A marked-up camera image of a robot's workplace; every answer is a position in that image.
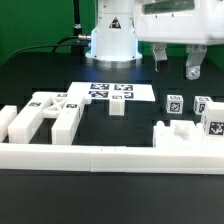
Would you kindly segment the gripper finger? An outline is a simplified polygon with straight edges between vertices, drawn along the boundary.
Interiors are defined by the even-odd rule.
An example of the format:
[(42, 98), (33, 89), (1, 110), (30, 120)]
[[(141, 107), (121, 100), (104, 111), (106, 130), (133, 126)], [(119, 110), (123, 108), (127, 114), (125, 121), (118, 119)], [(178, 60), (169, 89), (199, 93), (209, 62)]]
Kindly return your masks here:
[(185, 64), (185, 78), (196, 80), (200, 77), (200, 67), (207, 53), (207, 46), (198, 44), (188, 45), (186, 52), (188, 57)]
[(155, 60), (155, 70), (159, 72), (168, 63), (166, 54), (166, 43), (153, 43), (152, 53)]

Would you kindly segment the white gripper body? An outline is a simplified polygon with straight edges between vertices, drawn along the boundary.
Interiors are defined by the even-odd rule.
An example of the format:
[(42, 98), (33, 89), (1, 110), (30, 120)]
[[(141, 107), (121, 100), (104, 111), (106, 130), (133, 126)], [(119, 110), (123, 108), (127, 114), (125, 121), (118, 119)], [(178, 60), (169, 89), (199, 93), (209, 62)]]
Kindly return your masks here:
[(224, 0), (134, 0), (140, 41), (224, 44)]

